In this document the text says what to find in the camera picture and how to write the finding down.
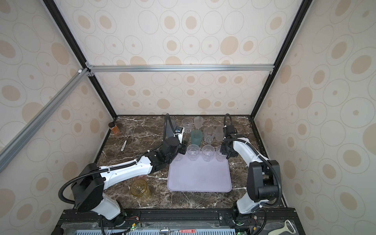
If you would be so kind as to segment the lavender plastic tray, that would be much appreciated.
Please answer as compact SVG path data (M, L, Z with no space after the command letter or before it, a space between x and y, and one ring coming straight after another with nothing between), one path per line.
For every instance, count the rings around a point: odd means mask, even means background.
M228 193L232 190L229 163L216 158L206 162L202 154L190 161L186 154L169 165L167 188L172 192Z

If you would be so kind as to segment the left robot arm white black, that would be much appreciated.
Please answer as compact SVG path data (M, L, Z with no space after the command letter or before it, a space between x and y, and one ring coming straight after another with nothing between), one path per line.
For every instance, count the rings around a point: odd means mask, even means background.
M123 164L98 167L87 165L77 180L70 184L74 206L78 212L95 212L107 220L114 220L123 213L120 203L104 191L128 179L148 175L166 168L178 154L185 154L188 142L178 137L169 137L162 145L136 160Z

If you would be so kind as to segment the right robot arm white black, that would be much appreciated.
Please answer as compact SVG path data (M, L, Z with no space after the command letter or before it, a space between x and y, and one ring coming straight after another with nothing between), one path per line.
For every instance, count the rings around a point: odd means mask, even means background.
M220 152L227 158L241 156L248 165L246 193L235 203L234 217L279 206L283 190L277 161L263 156L247 138L224 138Z

